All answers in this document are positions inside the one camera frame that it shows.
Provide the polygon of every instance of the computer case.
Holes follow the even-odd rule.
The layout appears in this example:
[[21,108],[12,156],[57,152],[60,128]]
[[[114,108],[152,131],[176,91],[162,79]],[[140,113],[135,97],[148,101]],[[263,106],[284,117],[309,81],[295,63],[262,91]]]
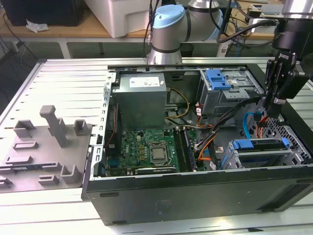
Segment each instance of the computer case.
[[83,0],[2,0],[14,26],[26,25],[26,19],[39,24],[77,26],[84,14]]

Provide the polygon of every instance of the yellow wire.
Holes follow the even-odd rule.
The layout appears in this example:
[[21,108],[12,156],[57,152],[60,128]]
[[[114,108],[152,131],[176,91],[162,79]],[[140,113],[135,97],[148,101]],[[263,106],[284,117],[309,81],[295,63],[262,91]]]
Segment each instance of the yellow wire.
[[187,109],[186,109],[186,112],[183,113],[183,114],[176,115],[176,116],[173,116],[173,117],[165,117],[165,119],[169,119],[169,118],[182,118],[182,117],[186,116],[187,113],[189,112],[190,103],[188,102],[187,98],[186,98],[181,92],[179,92],[178,90],[176,90],[176,89],[174,89],[174,88],[170,88],[170,89],[173,90],[173,91],[176,91],[179,95],[181,95],[181,97],[184,98],[184,100],[185,100],[186,103],[187,103]]

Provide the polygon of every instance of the blue plastic latch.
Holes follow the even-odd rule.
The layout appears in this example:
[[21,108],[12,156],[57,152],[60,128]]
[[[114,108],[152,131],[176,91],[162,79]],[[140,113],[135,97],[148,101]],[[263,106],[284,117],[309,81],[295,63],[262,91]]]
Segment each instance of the blue plastic latch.
[[283,142],[283,144],[285,145],[286,148],[290,147],[289,140],[286,137],[282,138],[282,142]]
[[239,144],[237,141],[233,142],[234,149],[239,149]]
[[212,90],[230,90],[231,88],[220,70],[206,70],[206,79],[211,83]]
[[254,148],[253,143],[250,140],[236,140],[234,141],[241,149]]
[[222,163],[221,163],[221,165],[220,165],[220,170],[222,169],[222,167],[223,167],[223,165],[225,164],[226,160],[227,160],[227,154],[225,154],[225,156],[224,156],[224,158],[223,158],[223,160],[222,160]]

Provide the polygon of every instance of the wire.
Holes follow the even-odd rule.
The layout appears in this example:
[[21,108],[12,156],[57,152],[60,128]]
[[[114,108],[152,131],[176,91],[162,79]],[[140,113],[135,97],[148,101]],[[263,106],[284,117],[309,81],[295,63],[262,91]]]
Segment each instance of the wire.
[[214,140],[214,138],[215,138],[215,135],[214,135],[214,137],[213,138],[211,138],[209,141],[208,141],[208,143],[206,143],[206,145],[203,147],[203,149],[201,150],[201,152],[200,152],[200,154],[199,154],[199,157],[198,157],[198,160],[199,161],[203,161],[203,160],[208,160],[208,161],[210,161],[211,160],[211,158],[203,158],[202,157],[202,155],[203,155],[203,152],[204,152],[204,150],[208,147],[208,145]]
[[245,22],[245,21],[243,21],[243,20],[240,20],[240,19],[238,19],[238,18],[236,18],[236,17],[232,17],[234,20],[237,20],[237,21],[241,21],[242,23],[244,23],[244,24],[248,24],[247,22]]
[[[145,47],[146,47],[146,39],[147,39],[149,25],[150,25],[150,30],[152,32],[153,31],[153,24],[154,24],[154,21],[155,21],[156,10],[157,10],[157,6],[158,6],[159,2],[160,2],[160,0],[156,0],[156,5],[155,5],[154,10],[152,11],[152,15],[149,16],[149,22],[148,22],[148,25],[147,25],[147,28],[146,28],[145,37],[143,39],[143,52],[142,52],[142,57],[143,58],[145,58]],[[152,8],[152,0],[150,0],[149,11],[151,11],[151,8]]]
[[184,116],[186,116],[186,115],[188,114],[189,108],[190,108],[190,103],[189,103],[189,101],[187,100],[187,98],[186,98],[180,91],[176,90],[175,88],[170,88],[170,89],[173,90],[173,91],[175,91],[175,92],[177,92],[177,93],[186,101],[186,103],[187,103],[187,109],[186,109],[185,113],[183,113],[183,114],[176,115],[176,116],[173,116],[173,117],[165,117],[165,119],[170,119],[170,118],[182,118],[182,117],[184,117]]
[[[211,9],[212,9],[212,1],[213,1],[213,0],[210,0],[210,3],[209,3],[210,17],[211,17],[211,20],[212,20],[213,24],[215,25],[215,27],[216,27],[219,31],[222,31],[221,28],[220,28],[220,27],[218,26],[218,24],[216,23],[214,17],[213,17],[212,10],[211,10]],[[224,34],[226,37],[229,37],[229,35],[228,35],[226,32],[224,32],[224,31],[223,31],[223,34]],[[243,46],[243,47],[262,47],[262,46],[265,46],[265,45],[268,45],[268,44],[271,44],[271,43],[272,43],[272,41],[268,41],[268,42],[262,43],[262,44],[255,44],[255,45],[248,45],[248,46],[247,46],[246,44],[241,43],[241,42],[239,42],[238,40],[236,40],[236,39],[234,39],[234,38],[231,38],[231,40],[232,40],[233,42],[237,43],[237,44],[240,44],[240,45]]]
[[22,43],[22,44],[24,45],[24,47],[26,47],[26,49],[29,51],[29,53],[31,53],[31,54],[34,56],[34,58],[35,58],[36,60],[38,60],[38,57],[37,57],[37,56],[25,45],[25,43],[22,42],[22,41],[16,36],[16,34],[11,30],[11,28],[10,28],[8,22],[7,22],[6,19],[5,19],[5,16],[6,16],[6,13],[4,13],[4,15],[3,15],[2,17],[3,17],[4,23],[5,23],[5,25],[7,26],[7,28],[10,30],[10,32],[13,34],[13,36],[16,37],[16,39],[19,40],[20,43]]
[[[264,118],[262,118],[259,121],[259,123],[266,122],[268,120],[268,118],[269,118],[269,116],[265,116]],[[255,132],[256,132],[257,138],[262,138],[262,135],[263,135],[262,131],[263,131],[263,127],[260,128],[260,134],[259,134],[259,128],[258,128],[258,126],[256,126]]]
[[252,16],[247,15],[247,14],[243,11],[243,9],[241,9],[241,7],[239,6],[237,0],[234,0],[234,2],[235,2],[235,4],[236,4],[236,7],[237,7],[238,11],[240,11],[241,14],[243,14],[243,15],[244,15],[246,18],[248,18],[248,19],[254,19]]
[[267,24],[274,26],[274,25],[276,25],[276,22],[275,22],[274,20],[259,21],[258,23],[249,25],[249,26],[245,27],[244,29],[242,29],[242,30],[240,30],[240,31],[234,33],[233,35],[228,36],[227,38],[224,38],[224,39],[221,39],[221,38],[220,38],[221,35],[219,34],[219,36],[218,36],[218,38],[216,39],[216,41],[217,41],[218,43],[225,43],[225,42],[227,42],[227,41],[229,41],[229,40],[231,40],[231,39],[233,39],[233,38],[235,38],[235,37],[237,37],[237,36],[240,36],[240,35],[243,34],[243,33],[246,33],[246,32],[248,32],[248,31],[252,30],[253,28],[256,28],[256,27],[259,27],[259,26],[262,26],[262,25],[267,25]]
[[[4,40],[3,40],[3,38],[0,36],[0,40],[2,41],[2,43],[5,45],[5,47],[6,47],[6,49],[8,50],[8,51],[12,51],[9,47],[8,47],[8,45],[4,42]],[[18,60],[17,60],[17,58],[15,57],[15,54],[16,53],[14,53],[14,52],[12,52],[13,53],[13,57],[14,57],[14,60],[15,60],[15,62],[16,63],[18,63],[20,66],[21,66],[21,68],[22,69],[24,69],[25,71],[27,71],[27,72],[30,72],[28,69],[26,69],[24,66],[23,66],[23,64],[21,63],[21,62],[19,62]],[[28,67],[30,67],[30,68],[33,68],[32,66],[30,66],[30,65],[28,65],[28,64],[26,64],[26,63],[24,63],[24,65],[26,65],[26,66],[28,66]]]
[[196,128],[196,129],[205,129],[204,127],[198,127],[198,126],[193,126],[193,125],[182,125],[182,124],[179,124],[171,119],[167,119],[168,121],[170,121],[172,124],[176,125],[176,126],[182,126],[182,127],[190,127],[190,128]]
[[115,117],[116,117],[116,106],[114,106],[114,114],[113,115],[114,115],[114,117],[113,117],[113,132],[112,132],[112,134],[110,136],[110,139],[109,139],[109,141],[107,143],[107,146],[109,146],[109,144],[110,144],[110,142],[111,142],[111,140],[112,140],[112,138],[113,138],[113,136],[115,134],[115,128],[116,128],[116,120],[115,120]]
[[248,131],[248,127],[247,127],[247,122],[246,122],[249,115],[254,116],[254,113],[247,112],[247,113],[244,115],[244,118],[243,118],[243,127],[244,127],[244,132],[245,132],[245,135],[246,135],[246,138],[247,138],[247,139],[250,139],[250,138],[251,138],[250,133],[249,133],[249,131]]

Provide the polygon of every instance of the blue cable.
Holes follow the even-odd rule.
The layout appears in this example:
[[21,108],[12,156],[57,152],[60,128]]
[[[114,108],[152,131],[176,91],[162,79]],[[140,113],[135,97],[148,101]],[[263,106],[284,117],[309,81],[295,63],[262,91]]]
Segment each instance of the blue cable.
[[250,139],[250,138],[251,138],[250,133],[249,133],[249,131],[248,131],[247,123],[246,123],[246,120],[247,120],[247,118],[248,118],[249,115],[254,116],[254,113],[247,112],[247,113],[244,115],[244,119],[243,119],[244,132],[245,132],[245,135],[246,135],[246,138],[247,138],[247,139]]

